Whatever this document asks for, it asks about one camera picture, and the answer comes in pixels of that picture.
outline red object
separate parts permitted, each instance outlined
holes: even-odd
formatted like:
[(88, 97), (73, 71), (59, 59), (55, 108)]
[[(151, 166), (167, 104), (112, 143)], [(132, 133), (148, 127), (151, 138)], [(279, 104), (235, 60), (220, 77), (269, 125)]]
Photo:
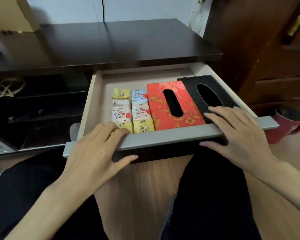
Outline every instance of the red object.
[(277, 112), (272, 118), (279, 124), (279, 127), (265, 131), (269, 144), (276, 144), (287, 135), (294, 135), (300, 132), (300, 121), (289, 120)]
[[(163, 93), (166, 89), (176, 95), (183, 116), (175, 117), (171, 114)], [(148, 84), (147, 96), (156, 131), (206, 124), (182, 81)]]

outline floral pattern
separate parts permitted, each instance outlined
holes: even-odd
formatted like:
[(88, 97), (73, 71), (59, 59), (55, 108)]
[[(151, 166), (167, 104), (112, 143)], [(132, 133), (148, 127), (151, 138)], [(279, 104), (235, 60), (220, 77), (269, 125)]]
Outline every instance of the floral pattern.
[[(163, 94), (165, 89), (171, 89), (175, 93), (184, 113), (183, 116), (175, 117), (171, 114)], [(147, 93), (156, 130), (204, 125), (206, 123), (182, 81), (148, 84)]]

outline black cable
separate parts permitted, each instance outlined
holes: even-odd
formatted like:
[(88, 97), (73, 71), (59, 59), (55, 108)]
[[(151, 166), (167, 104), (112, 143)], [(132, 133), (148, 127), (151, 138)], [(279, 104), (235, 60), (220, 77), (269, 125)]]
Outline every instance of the black cable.
[(103, 15), (103, 22), (105, 23), (105, 5), (103, 3), (103, 0), (102, 1), (102, 15)]

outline wooden floor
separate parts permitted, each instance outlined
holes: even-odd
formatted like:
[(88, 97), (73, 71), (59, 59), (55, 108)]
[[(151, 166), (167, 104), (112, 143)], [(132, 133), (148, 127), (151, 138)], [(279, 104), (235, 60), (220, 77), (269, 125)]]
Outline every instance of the wooden floor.
[[(288, 136), (273, 153), (300, 170), (300, 133)], [(0, 160), (0, 170), (28, 156)], [(191, 156), (129, 165), (95, 194), (110, 240), (157, 239), (170, 198)], [(254, 212), (263, 240), (300, 240), (300, 212), (282, 196), (246, 174)]]

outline leg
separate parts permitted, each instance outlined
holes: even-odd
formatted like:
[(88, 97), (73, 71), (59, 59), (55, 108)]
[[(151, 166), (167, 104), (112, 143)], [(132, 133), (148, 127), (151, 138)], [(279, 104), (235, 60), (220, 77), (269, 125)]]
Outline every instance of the leg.
[[(0, 240), (20, 222), (45, 188), (60, 177), (66, 164), (62, 151), (36, 155), (0, 176)], [(108, 239), (94, 196), (80, 206), (53, 239)]]
[(168, 239), (261, 239), (243, 171), (198, 146), (174, 201)]

